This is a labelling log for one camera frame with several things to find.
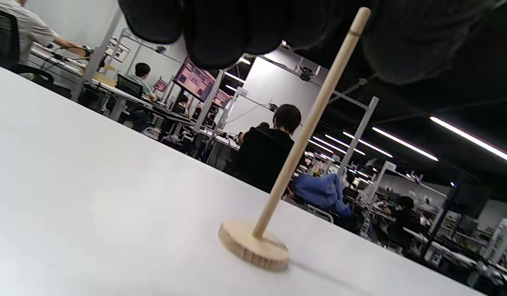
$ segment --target blue jacket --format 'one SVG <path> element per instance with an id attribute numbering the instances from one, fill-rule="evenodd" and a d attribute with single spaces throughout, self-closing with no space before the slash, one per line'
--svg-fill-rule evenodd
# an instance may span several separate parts
<path id="1" fill-rule="evenodd" d="M 320 178 L 301 174 L 293 181 L 293 192 L 321 210 L 335 209 L 341 217 L 347 217 L 351 212 L 343 203 L 341 184 L 336 174 L 327 174 Z"/>

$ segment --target wooden stand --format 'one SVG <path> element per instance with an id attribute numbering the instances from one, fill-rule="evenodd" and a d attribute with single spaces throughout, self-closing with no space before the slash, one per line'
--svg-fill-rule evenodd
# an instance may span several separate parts
<path id="1" fill-rule="evenodd" d="M 303 126 L 301 136 L 294 143 L 285 165 L 272 188 L 270 199 L 257 225 L 253 227 L 253 225 L 247 222 L 229 221 L 222 223 L 220 226 L 219 237 L 222 243 L 229 251 L 244 261 L 272 271 L 281 271 L 286 268 L 289 260 L 287 247 L 275 240 L 270 234 L 265 234 L 265 230 L 281 196 L 285 192 L 295 167 L 297 167 L 303 155 L 304 149 L 308 144 L 308 139 L 312 136 L 315 127 L 319 123 L 319 118 L 321 118 L 321 114 L 323 114 L 332 92 L 334 92 L 334 88 L 338 84 L 339 78 L 347 66 L 369 17 L 370 9 L 366 7 L 361 7 L 357 12 L 352 26 L 347 33 L 347 37 L 345 37 L 332 64 L 332 68 L 326 76 L 323 87 L 319 91 L 317 99 L 315 99 L 310 115 Z"/>

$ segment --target wooden dowel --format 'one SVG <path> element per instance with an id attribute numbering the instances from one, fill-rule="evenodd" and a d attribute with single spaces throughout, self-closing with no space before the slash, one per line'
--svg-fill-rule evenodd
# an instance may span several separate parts
<path id="1" fill-rule="evenodd" d="M 350 26 L 350 30 L 347 33 L 347 37 L 345 37 L 345 40 L 339 49 L 338 55 L 336 56 L 336 59 L 326 76 L 323 87 L 315 99 L 312 111 L 306 119 L 301 136 L 297 142 L 293 144 L 285 165 L 283 166 L 281 173 L 277 177 L 277 180 L 272 188 L 270 199 L 268 200 L 257 225 L 255 225 L 255 229 L 253 230 L 253 236 L 255 238 L 262 238 L 266 227 L 268 227 L 268 223 L 270 223 L 270 219 L 272 219 L 272 215 L 277 207 L 277 204 L 285 192 L 293 171 L 295 167 L 297 167 L 303 155 L 304 148 L 306 148 L 306 145 L 308 144 L 308 139 L 312 136 L 315 127 L 319 123 L 319 118 L 321 118 L 321 115 L 332 96 L 332 92 L 334 92 L 334 88 L 336 88 L 339 78 L 347 66 L 350 56 L 354 52 L 354 48 L 357 45 L 357 41 L 359 40 L 369 17 L 370 9 L 366 7 L 361 7 L 357 12 L 355 19 L 352 22 L 352 26 Z"/>

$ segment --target ceiling light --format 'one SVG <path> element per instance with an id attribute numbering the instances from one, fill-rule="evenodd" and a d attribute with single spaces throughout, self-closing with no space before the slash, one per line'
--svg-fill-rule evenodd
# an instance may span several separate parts
<path id="1" fill-rule="evenodd" d="M 334 146 L 334 145 L 332 145 L 332 144 L 330 144 L 330 143 L 328 143 L 328 142 L 325 142 L 325 141 L 323 141 L 323 140 L 319 139 L 318 137 L 315 137 L 315 136 L 314 136 L 314 137 L 312 137 L 312 139 L 317 140 L 317 141 L 319 141 L 319 142 L 321 142 L 321 143 L 325 144 L 326 146 L 330 146 L 330 147 L 332 147 L 332 148 L 334 148 L 334 149 L 336 149 L 336 150 L 338 150 L 338 151 L 340 151 L 340 152 L 342 152 L 342 153 L 344 153 L 344 154 L 346 154 L 346 153 L 347 153 L 347 152 L 345 152 L 345 151 L 343 151 L 343 150 L 341 150 L 341 149 L 337 148 L 336 146 Z"/>
<path id="2" fill-rule="evenodd" d="M 465 133 L 464 131 L 450 125 L 449 123 L 445 122 L 445 121 L 442 121 L 442 120 L 439 120 L 438 118 L 434 117 L 434 116 L 431 116 L 431 120 L 434 121 L 435 123 L 445 127 L 446 129 L 449 129 L 455 133 L 457 133 L 458 135 L 466 138 L 467 140 L 477 144 L 478 146 L 484 148 L 485 150 L 488 150 L 489 152 L 491 152 L 492 154 L 495 154 L 497 155 L 498 157 L 501 157 L 505 160 L 507 160 L 507 154 L 498 150 L 497 148 L 495 148 L 494 146 L 491 146 L 490 144 L 488 143 L 485 143 L 483 140 L 480 140 L 476 137 L 473 137 L 471 135 L 469 135 L 468 133 Z"/>
<path id="3" fill-rule="evenodd" d="M 362 173 L 362 172 L 360 172 L 360 171 L 357 171 L 357 173 L 358 173 L 358 174 L 360 174 L 361 176 L 365 176 L 365 177 L 367 177 L 367 178 L 370 178 L 367 174 L 364 174 L 364 173 Z"/>
<path id="4" fill-rule="evenodd" d="M 321 146 L 321 145 L 317 144 L 316 142 L 314 142 L 314 141 L 312 141 L 312 140 L 308 140 L 308 142 L 310 142 L 310 143 L 314 144 L 315 146 L 319 146 L 319 147 L 323 148 L 324 150 L 327 150 L 327 151 L 328 151 L 328 152 L 330 152 L 330 153 L 334 153 L 332 150 L 330 150 L 330 149 L 328 149 L 328 148 L 326 148 L 326 147 L 323 147 L 323 146 Z"/>
<path id="5" fill-rule="evenodd" d="M 406 146 L 406 147 L 408 147 L 408 148 L 410 148 L 410 149 L 412 149 L 412 150 L 416 151 L 416 152 L 417 152 L 417 153 L 419 153 L 419 154 L 422 154 L 422 155 L 424 155 L 424 156 L 426 156 L 426 157 L 428 157 L 428 158 L 430 158 L 430 159 L 432 159 L 432 160 L 439 161 L 436 157 L 434 157 L 434 156 L 432 156 L 432 155 L 428 154 L 428 153 L 427 153 L 427 152 L 425 152 L 424 150 L 421 150 L 420 148 L 417 148 L 417 147 L 415 147 L 415 146 L 413 146 L 413 145 L 411 145 L 411 144 L 409 144 L 409 143 L 405 142 L 404 140 L 398 139 L 397 137 L 394 137 L 393 135 L 390 135 L 390 134 L 388 134 L 388 133 L 385 133 L 384 131 L 382 131 L 381 129 L 378 129 L 377 127 L 373 127 L 372 129 L 373 129 L 374 131 L 376 131 L 376 132 L 380 133 L 381 135 L 386 136 L 386 137 L 388 137 L 389 139 L 392 139 L 392 140 L 394 140 L 394 141 L 396 141 L 396 142 L 398 142 L 398 143 L 400 143 L 400 144 L 402 144 L 402 145 L 404 145 L 404 146 Z"/>
<path id="6" fill-rule="evenodd" d="M 225 72 L 224 74 L 225 74 L 225 75 L 228 75 L 229 77 L 235 78 L 235 79 L 237 79 L 238 81 L 240 81 L 240 82 L 242 82 L 242 83 L 246 82 L 246 81 L 244 81 L 244 80 L 242 80 L 242 79 L 240 79 L 240 78 L 238 78 L 238 77 L 236 77 L 236 76 L 233 76 L 233 75 L 232 75 L 232 74 L 230 74 L 230 73 Z"/>
<path id="7" fill-rule="evenodd" d="M 329 159 L 331 161 L 333 161 L 334 159 L 332 159 L 331 157 L 327 157 L 326 155 L 322 154 L 321 153 L 321 157 L 324 158 L 324 159 Z"/>
<path id="8" fill-rule="evenodd" d="M 351 137 L 351 138 L 355 139 L 355 137 L 354 137 L 353 135 L 351 135 L 351 134 L 349 134 L 349 133 L 347 133 L 347 132 L 343 132 L 343 133 L 344 133 L 346 136 L 349 136 L 349 137 Z"/>
<path id="9" fill-rule="evenodd" d="M 343 145 L 343 146 L 345 146 L 345 147 L 350 148 L 350 145 L 345 144 L 345 143 L 343 143 L 343 142 L 339 141 L 338 139 L 336 139 L 336 138 L 334 138 L 334 137 L 331 137 L 331 136 L 329 136 L 329 135 L 327 135 L 327 134 L 325 134 L 324 136 L 325 136 L 325 137 L 327 137 L 327 138 L 328 138 L 328 139 L 330 139 L 330 140 L 334 140 L 334 141 L 338 142 L 339 144 L 341 144 L 341 145 Z M 359 153 L 359 154 L 366 155 L 365 153 L 363 153 L 363 152 L 362 152 L 362 151 L 360 151 L 360 150 L 354 149 L 354 151 L 355 151 L 355 152 L 357 152 L 357 153 Z"/>
<path id="10" fill-rule="evenodd" d="M 343 132 L 343 133 L 344 133 L 346 136 L 349 136 L 349 137 L 351 137 L 351 138 L 355 139 L 355 137 L 354 137 L 353 135 L 351 135 L 351 134 L 349 134 L 349 133 L 347 133 L 347 132 Z M 358 141 L 359 141 L 361 144 L 366 145 L 366 146 L 368 146 L 368 147 L 370 147 L 370 148 L 372 148 L 372 149 L 376 150 L 377 152 L 381 152 L 381 153 L 385 154 L 386 156 L 388 156 L 388 157 L 390 157 L 390 158 L 393 158 L 393 157 L 392 157 L 392 155 L 391 155 L 390 153 L 387 153 L 387 152 L 385 152 L 385 151 L 383 151 L 383 150 L 381 150 L 381 149 L 379 149 L 379 148 L 377 148 L 377 147 L 375 147 L 375 146 L 372 146 L 372 145 L 368 144 L 367 142 L 365 142 L 365 141 L 363 141 L 363 140 L 361 140 L 361 139 L 359 139 Z"/>
<path id="11" fill-rule="evenodd" d="M 230 90 L 233 90 L 234 92 L 237 91 L 235 88 L 232 88 L 231 86 L 226 86 L 226 87 L 229 88 Z"/>
<path id="12" fill-rule="evenodd" d="M 252 64 L 249 60 L 246 60 L 245 58 L 240 58 L 239 62 L 243 62 L 244 64 L 248 64 L 248 65 Z"/>

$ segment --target round wooden base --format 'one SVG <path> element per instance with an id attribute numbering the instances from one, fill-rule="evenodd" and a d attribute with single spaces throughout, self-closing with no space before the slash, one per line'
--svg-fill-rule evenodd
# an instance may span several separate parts
<path id="1" fill-rule="evenodd" d="M 252 236 L 254 225 L 245 221 L 226 221 L 219 228 L 219 238 L 229 251 L 244 261 L 271 271 L 287 267 L 287 247 L 270 234 L 263 238 Z"/>

